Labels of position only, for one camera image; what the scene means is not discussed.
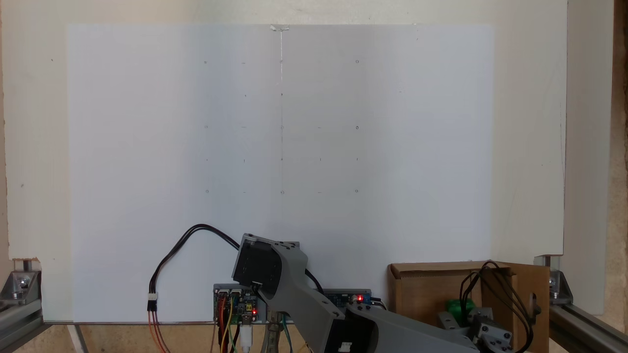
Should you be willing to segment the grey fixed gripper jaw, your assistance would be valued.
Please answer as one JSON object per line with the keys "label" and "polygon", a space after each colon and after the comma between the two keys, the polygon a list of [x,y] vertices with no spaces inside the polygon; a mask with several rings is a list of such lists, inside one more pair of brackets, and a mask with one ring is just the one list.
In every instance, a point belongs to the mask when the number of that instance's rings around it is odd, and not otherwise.
{"label": "grey fixed gripper jaw", "polygon": [[438,326],[444,330],[452,330],[458,333],[466,333],[467,328],[461,327],[455,317],[448,311],[438,313]]}

